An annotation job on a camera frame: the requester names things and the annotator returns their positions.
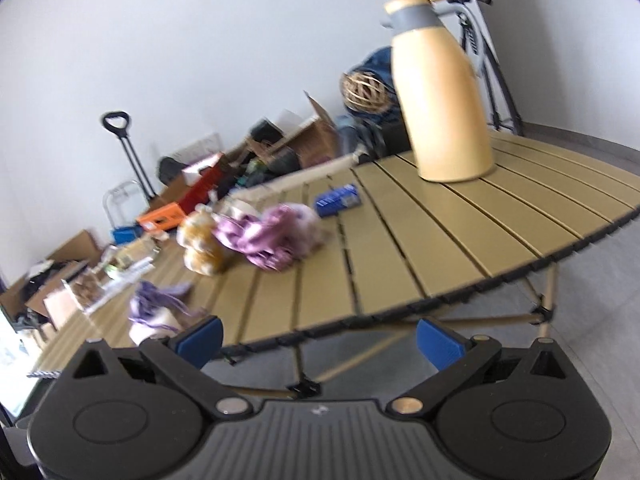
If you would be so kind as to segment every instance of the jug handle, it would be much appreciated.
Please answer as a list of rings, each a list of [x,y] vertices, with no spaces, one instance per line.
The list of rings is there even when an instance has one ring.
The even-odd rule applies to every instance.
[[[438,16],[447,16],[448,14],[453,14],[454,12],[464,14],[471,22],[471,27],[473,28],[476,35],[476,44],[478,46],[478,55],[476,56],[476,62],[474,63],[474,70],[478,77],[482,77],[484,75],[484,38],[482,36],[482,28],[480,28],[480,23],[476,19],[476,16],[462,4],[452,3],[444,9],[436,10],[436,14]]]

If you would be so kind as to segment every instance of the wicker ball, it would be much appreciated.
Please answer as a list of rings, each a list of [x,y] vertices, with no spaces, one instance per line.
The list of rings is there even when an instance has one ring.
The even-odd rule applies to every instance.
[[[340,86],[344,105],[356,112],[381,114],[392,105],[385,84],[371,72],[342,74]]]

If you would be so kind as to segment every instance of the screw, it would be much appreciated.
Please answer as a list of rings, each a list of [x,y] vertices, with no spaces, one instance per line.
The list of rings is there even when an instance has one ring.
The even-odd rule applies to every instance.
[[[225,415],[237,415],[249,409],[249,403],[240,397],[227,397],[216,403],[216,409]]]
[[[396,413],[402,413],[403,415],[418,413],[422,409],[422,406],[422,401],[415,399],[415,397],[400,397],[391,403],[391,408]]]

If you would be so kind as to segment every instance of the blue gripper pad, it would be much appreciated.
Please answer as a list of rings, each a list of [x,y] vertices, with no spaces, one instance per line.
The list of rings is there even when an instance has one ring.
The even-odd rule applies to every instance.
[[[202,368],[222,347],[223,335],[222,322],[212,316],[176,336],[170,347],[185,361]]]
[[[438,370],[444,370],[466,353],[465,339],[455,332],[421,319],[415,330],[418,350]]]

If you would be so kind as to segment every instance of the purple cloth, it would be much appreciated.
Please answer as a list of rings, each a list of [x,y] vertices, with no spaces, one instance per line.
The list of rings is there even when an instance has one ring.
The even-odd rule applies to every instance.
[[[192,316],[188,307],[182,302],[191,290],[191,283],[181,283],[167,288],[157,288],[153,283],[142,281],[130,301],[131,316],[129,320],[150,328],[164,328],[178,332],[176,327],[155,324],[151,320],[158,314],[160,308],[179,310],[187,316]]]
[[[279,204],[262,218],[223,218],[215,231],[225,247],[245,254],[265,270],[284,270],[318,244],[319,218],[305,205]]]

